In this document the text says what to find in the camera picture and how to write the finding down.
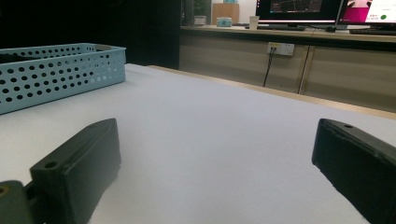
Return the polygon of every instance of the monitor screen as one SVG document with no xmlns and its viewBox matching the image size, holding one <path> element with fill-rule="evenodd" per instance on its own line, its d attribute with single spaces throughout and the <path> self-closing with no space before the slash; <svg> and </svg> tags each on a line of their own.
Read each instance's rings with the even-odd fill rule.
<svg viewBox="0 0 396 224">
<path fill-rule="evenodd" d="M 340 23 L 396 24 L 394 0 L 346 0 L 341 10 Z"/>
<path fill-rule="evenodd" d="M 259 23 L 335 24 L 342 0 L 257 0 Z"/>
</svg>

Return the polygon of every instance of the white tabletop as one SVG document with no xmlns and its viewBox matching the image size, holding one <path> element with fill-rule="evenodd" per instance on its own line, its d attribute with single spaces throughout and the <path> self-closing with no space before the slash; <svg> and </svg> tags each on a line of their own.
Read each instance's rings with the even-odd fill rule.
<svg viewBox="0 0 396 224">
<path fill-rule="evenodd" d="M 126 65 L 126 81 L 0 116 L 0 181 L 116 118 L 120 176 L 92 224 L 367 223 L 311 162 L 318 120 L 396 146 L 396 120 Z"/>
</svg>

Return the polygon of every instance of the cup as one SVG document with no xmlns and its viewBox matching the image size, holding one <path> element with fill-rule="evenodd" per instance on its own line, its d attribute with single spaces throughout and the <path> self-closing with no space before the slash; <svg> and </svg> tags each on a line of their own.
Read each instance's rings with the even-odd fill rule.
<svg viewBox="0 0 396 224">
<path fill-rule="evenodd" d="M 249 30 L 257 30 L 257 25 L 259 24 L 258 16 L 251 16 L 248 20 Z"/>
</svg>

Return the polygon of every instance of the perforated basket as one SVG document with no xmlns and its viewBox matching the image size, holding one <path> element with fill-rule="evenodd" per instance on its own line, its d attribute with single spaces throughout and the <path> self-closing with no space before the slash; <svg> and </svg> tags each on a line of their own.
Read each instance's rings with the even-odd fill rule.
<svg viewBox="0 0 396 224">
<path fill-rule="evenodd" d="M 0 49 L 0 54 L 39 58 L 0 64 L 0 114 L 125 80 L 125 48 L 72 44 Z"/>
</svg>

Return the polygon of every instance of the cabinet door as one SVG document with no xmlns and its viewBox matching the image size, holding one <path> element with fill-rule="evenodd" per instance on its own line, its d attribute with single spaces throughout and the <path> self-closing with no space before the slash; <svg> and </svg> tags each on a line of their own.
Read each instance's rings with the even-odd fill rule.
<svg viewBox="0 0 396 224">
<path fill-rule="evenodd" d="M 222 37 L 182 35 L 180 70 L 262 86 L 269 63 L 268 43 Z M 274 55 L 265 87 L 298 92 L 307 47 L 293 56 Z"/>
<path fill-rule="evenodd" d="M 311 47 L 309 54 L 302 94 L 396 112 L 394 52 Z"/>
</svg>

